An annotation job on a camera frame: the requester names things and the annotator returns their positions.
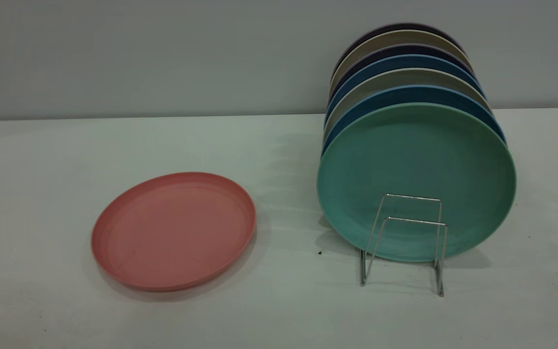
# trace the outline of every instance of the table surface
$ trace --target table surface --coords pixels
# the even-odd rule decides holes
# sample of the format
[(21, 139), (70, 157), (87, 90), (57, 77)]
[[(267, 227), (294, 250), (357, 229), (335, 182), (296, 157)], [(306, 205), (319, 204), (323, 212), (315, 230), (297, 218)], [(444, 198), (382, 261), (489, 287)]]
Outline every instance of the table surface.
[[(357, 250), (316, 196), (323, 115), (0, 121), (0, 349), (558, 348), (558, 109), (498, 110), (518, 172), (507, 220), (434, 270)], [(91, 229), (151, 177), (213, 172), (257, 234), (219, 278), (173, 293), (109, 279)]]

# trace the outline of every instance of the blue plate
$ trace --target blue plate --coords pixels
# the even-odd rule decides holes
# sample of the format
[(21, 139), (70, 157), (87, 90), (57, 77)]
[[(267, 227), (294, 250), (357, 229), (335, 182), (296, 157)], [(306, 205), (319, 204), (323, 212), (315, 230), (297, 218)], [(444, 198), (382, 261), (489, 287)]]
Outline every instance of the blue plate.
[(335, 73), (335, 70), (337, 70), (337, 67), (339, 66), (339, 64), (343, 61), (344, 58), (346, 58), (346, 56), (350, 52), (352, 52), (352, 50), (354, 50), (355, 48), (357, 48), (359, 45), (366, 42), (367, 40), (370, 40), (370, 38), (377, 37), (380, 34), (392, 32), (392, 31), (405, 31), (405, 30), (423, 31), (423, 32), (436, 34), (440, 37), (443, 37), (443, 38), (449, 40), (452, 44), (456, 45), (460, 49), (460, 51), (462, 51), (463, 53), (466, 53), (466, 51), (464, 51), (464, 49), (462, 49), (462, 47), (460, 46), (460, 44), (458, 44), (458, 42), (456, 40), (454, 40), (451, 36), (449, 36), (444, 31), (441, 31), (441, 30), (436, 29), (434, 27), (426, 26), (425, 24), (419, 24), (419, 23), (389, 24), (389, 26), (383, 26), (383, 27), (379, 27), (377, 29), (374, 29), (373, 31), (370, 31), (369, 33), (367, 33), (367, 34), (361, 36), (360, 38), (358, 38), (357, 40), (355, 40), (352, 43), (352, 45), (350, 45), (350, 47), (348, 47), (346, 49), (346, 51), (344, 51), (343, 54), (341, 54), (341, 57), (339, 58), (339, 60), (337, 60), (337, 64), (335, 64), (335, 68), (333, 69), (333, 73)]
[(330, 112), (333, 108), (335, 108), (337, 102), (339, 102), (341, 98), (343, 98), (344, 95), (350, 92), (350, 90), (355, 86), (371, 77), (375, 77), (378, 74), (401, 68), (429, 68), (444, 71), (445, 73), (449, 73), (462, 79), (464, 82), (474, 87), (479, 94), (483, 95), (485, 98), (478, 82), (476, 82), (476, 80), (466, 71), (455, 64), (441, 58), (427, 55), (399, 55), (374, 62), (359, 70), (356, 74), (352, 75), (346, 82), (344, 82), (344, 84), (337, 90), (335, 95), (333, 95), (333, 98), (330, 100), (326, 109), (324, 122), (326, 123), (328, 120), (328, 115), (330, 115)]
[(333, 128), (328, 133), (328, 137), (324, 140), (322, 154), (324, 155), (324, 152), (331, 142), (333, 142), (335, 137), (337, 137), (337, 135), (339, 135), (344, 128), (358, 120), (359, 117), (380, 108), (409, 102), (443, 104), (445, 106), (450, 106), (463, 112), (467, 112), (489, 126), (489, 128), (491, 128), (507, 145), (505, 135), (503, 135), (503, 131), (498, 123), (496, 123), (493, 115), (472, 98), (469, 98), (466, 95), (452, 89), (441, 88), (439, 86), (408, 85), (398, 88), (390, 88), (376, 93), (375, 95), (360, 101), (352, 108), (348, 109), (348, 111), (344, 113), (341, 118), (339, 118), (337, 123), (335, 123)]
[(401, 44), (401, 45), (389, 46), (387, 48), (379, 49), (378, 51), (372, 52), (369, 55), (361, 58), (361, 60), (359, 60), (353, 66), (348, 68), (348, 70), (341, 76), (341, 78), (335, 85), (335, 88), (329, 91), (328, 101), (330, 102), (333, 95), (344, 84), (344, 82), (350, 79), (350, 77), (356, 74), (359, 70), (379, 60), (383, 60), (385, 58), (399, 56), (399, 55), (428, 55), (428, 56), (437, 57), (462, 68), (465, 72), (471, 75), (475, 79), (475, 81), (477, 81), (477, 78), (475, 77), (475, 73), (473, 73), (471, 68), (469, 68), (466, 64), (464, 64), (464, 62), (462, 62), (461, 60), (458, 60), (458, 58), (456, 58), (454, 55), (448, 53), (447, 51), (444, 51), (443, 49), (434, 46), (428, 46), (428, 45)]

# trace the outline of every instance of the green plate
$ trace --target green plate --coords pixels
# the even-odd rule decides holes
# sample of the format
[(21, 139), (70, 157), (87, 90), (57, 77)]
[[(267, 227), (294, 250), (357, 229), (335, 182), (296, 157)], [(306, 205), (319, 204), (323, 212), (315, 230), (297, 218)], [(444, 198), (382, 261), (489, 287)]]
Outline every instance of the green plate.
[[(476, 117), (440, 104), (405, 103), (368, 113), (339, 133), (321, 159), (317, 190), (330, 224), (362, 250), (383, 194), (441, 199), (446, 256), (452, 256), (503, 222), (516, 172), (501, 138)], [(381, 218), (387, 216), (436, 221), (438, 204), (388, 197)], [(432, 261), (435, 242), (434, 226), (388, 221), (376, 255)]]

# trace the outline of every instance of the white wall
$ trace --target white wall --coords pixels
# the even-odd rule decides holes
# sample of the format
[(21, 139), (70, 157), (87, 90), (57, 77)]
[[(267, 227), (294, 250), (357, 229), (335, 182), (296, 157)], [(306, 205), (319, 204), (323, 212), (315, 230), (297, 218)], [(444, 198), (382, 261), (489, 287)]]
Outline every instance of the white wall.
[(0, 0), (0, 118), (321, 112), (399, 21), (456, 38), (494, 108), (558, 106), (558, 0)]

